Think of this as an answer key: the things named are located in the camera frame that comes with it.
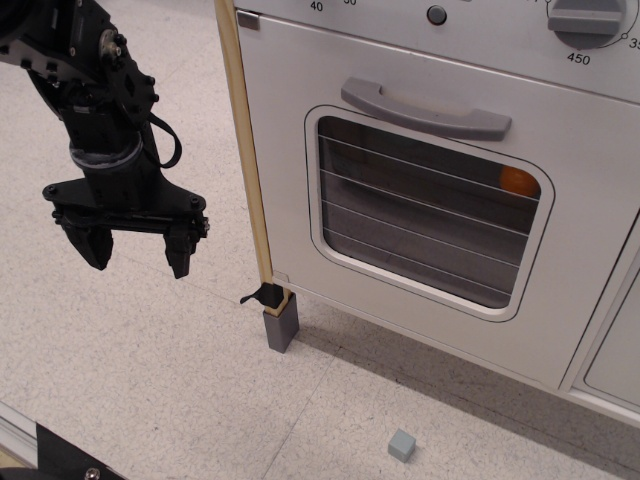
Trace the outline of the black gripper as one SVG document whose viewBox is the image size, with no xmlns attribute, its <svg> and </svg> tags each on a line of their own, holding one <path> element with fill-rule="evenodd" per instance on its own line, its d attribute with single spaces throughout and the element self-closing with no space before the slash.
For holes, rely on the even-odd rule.
<svg viewBox="0 0 640 480">
<path fill-rule="evenodd" d="M 174 277 L 187 276 L 197 240 L 209 230 L 204 198 L 169 182 L 138 134 L 115 153 L 71 146 L 70 155 L 83 177 L 51 184 L 43 196 L 55 205 L 56 218 L 81 225 L 63 231 L 82 258 L 97 270 L 107 267 L 111 228 L 157 233 Z"/>
</svg>

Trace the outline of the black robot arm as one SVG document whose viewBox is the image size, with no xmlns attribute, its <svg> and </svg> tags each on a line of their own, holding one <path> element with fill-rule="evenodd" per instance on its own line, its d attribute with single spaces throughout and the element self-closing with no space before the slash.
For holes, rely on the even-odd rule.
<svg viewBox="0 0 640 480">
<path fill-rule="evenodd" d="M 4 1 L 1 60 L 27 72 L 66 128 L 83 176 L 43 196 L 84 260 L 105 269 L 115 230 L 159 234 L 174 276 L 187 276 L 208 233 L 206 201 L 164 177 L 182 145 L 161 161 L 153 130 L 173 130 L 153 114 L 155 80 L 139 70 L 109 14 L 96 1 Z"/>
</svg>

